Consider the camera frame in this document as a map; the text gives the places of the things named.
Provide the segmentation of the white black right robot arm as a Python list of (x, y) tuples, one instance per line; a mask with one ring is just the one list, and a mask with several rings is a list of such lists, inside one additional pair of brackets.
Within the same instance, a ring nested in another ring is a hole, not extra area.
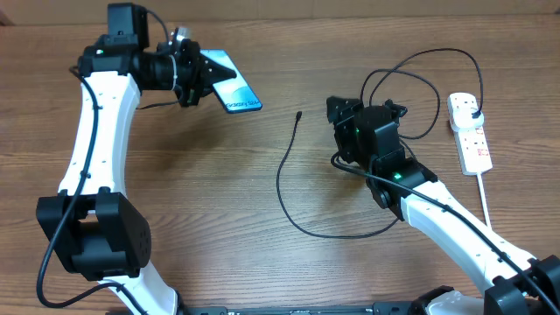
[(375, 202), (432, 239), (471, 279), (480, 297), (451, 286), (430, 290), (403, 314), (557, 314), (559, 259), (537, 259), (463, 207), (436, 174), (407, 157), (398, 135), (403, 106), (364, 106), (331, 96), (326, 115), (338, 151), (332, 164), (367, 181)]

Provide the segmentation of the blue Samsung Galaxy smartphone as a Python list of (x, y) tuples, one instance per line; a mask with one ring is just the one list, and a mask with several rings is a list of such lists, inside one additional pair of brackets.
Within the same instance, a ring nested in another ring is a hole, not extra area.
[(224, 50), (209, 49), (201, 53), (221, 66), (235, 71), (236, 77), (213, 84), (213, 91), (229, 114), (261, 110), (263, 105), (235, 63)]

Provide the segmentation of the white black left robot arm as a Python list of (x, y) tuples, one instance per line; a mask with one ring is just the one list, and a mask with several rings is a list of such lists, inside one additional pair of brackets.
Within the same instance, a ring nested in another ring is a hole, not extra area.
[(108, 6), (108, 30), (71, 73), (81, 112), (73, 154), (56, 195), (38, 200), (36, 217), (64, 269), (112, 290), (130, 314), (184, 314), (179, 293), (151, 262), (148, 221), (128, 200), (125, 162), (134, 114), (147, 90), (171, 91), (189, 107), (236, 71), (205, 56), (183, 29), (149, 48), (152, 13), (134, 3)]

